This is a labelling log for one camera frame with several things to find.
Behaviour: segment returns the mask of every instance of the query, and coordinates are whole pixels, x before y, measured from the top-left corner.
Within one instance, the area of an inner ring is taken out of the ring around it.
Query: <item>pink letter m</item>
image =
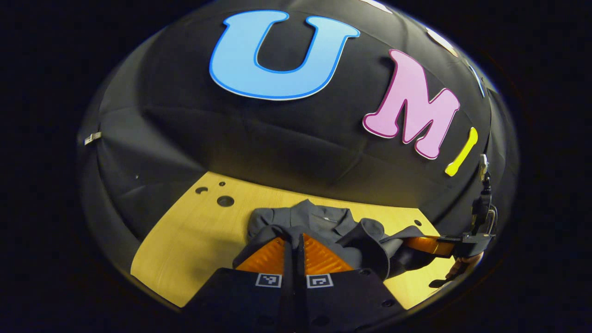
[[[461,105],[447,88],[428,101],[426,74],[419,62],[398,50],[389,53],[395,62],[391,85],[378,111],[364,116],[364,128],[381,137],[395,137],[399,130],[397,118],[407,105],[403,143],[410,143],[430,126],[426,135],[416,141],[415,150],[425,158],[436,159],[452,117]]]

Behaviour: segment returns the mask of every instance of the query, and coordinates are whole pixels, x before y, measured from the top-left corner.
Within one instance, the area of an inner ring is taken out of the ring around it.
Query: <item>wooden table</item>
[[[207,187],[200,194],[195,190]],[[234,198],[230,207],[217,203],[221,196]],[[419,209],[353,203],[295,193],[253,184],[212,172],[201,177],[166,212],[140,245],[131,274],[156,293],[183,307],[220,267],[231,268],[232,260],[247,244],[247,223],[255,208],[280,208],[309,199],[313,204],[349,208],[353,218],[375,219],[392,235],[416,225],[425,235],[439,235]],[[428,284],[444,278],[452,258],[436,258],[430,265],[384,282],[401,305],[408,309],[433,291]]]

